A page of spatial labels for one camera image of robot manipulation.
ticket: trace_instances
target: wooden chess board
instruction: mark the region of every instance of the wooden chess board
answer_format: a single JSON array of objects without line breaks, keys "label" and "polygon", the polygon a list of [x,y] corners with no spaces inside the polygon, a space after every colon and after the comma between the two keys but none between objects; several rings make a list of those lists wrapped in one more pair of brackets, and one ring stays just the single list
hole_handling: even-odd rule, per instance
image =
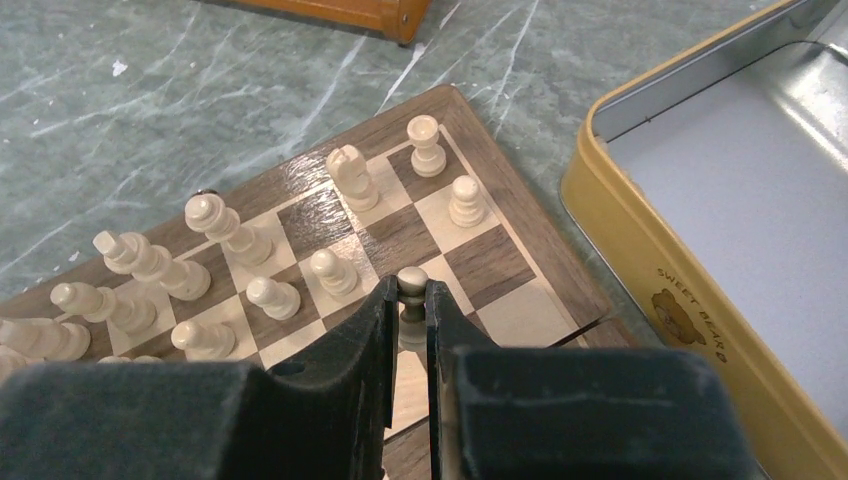
[{"label": "wooden chess board", "polygon": [[[439,121],[439,142],[447,153],[447,167],[433,178],[419,177],[410,163],[413,147],[406,126],[421,114]],[[325,170],[326,156],[344,144],[368,158],[380,190],[380,202],[367,212],[350,211]],[[472,228],[454,225],[447,211],[450,185],[465,174],[479,181],[489,207],[482,223]],[[502,346],[548,347],[608,311],[605,297],[452,87],[430,90],[222,197],[244,223],[273,238],[275,253],[262,265],[246,269],[232,262],[219,245],[189,230],[181,213],[145,233],[175,257],[209,270],[212,285],[200,299],[171,298],[158,286],[110,272],[102,258],[95,258],[0,304],[0,315],[86,326],[92,340],[83,361],[109,355],[184,361],[185,352],[171,344],[171,329],[189,319],[221,322],[237,336],[230,359],[270,367],[347,318],[380,277],[410,265],[446,282],[468,318]],[[360,281],[352,293],[334,298],[319,286],[308,260],[320,248],[354,262]],[[246,300],[244,290],[256,275],[289,282],[300,292],[302,305],[293,318],[272,320]],[[49,293],[57,283],[72,281],[151,298],[158,310],[154,326],[128,336],[109,322],[63,314],[50,303]],[[592,337],[591,331],[584,338],[584,346],[611,343],[604,336]],[[417,354],[399,354],[395,428],[387,436],[427,415],[424,365]]]}]

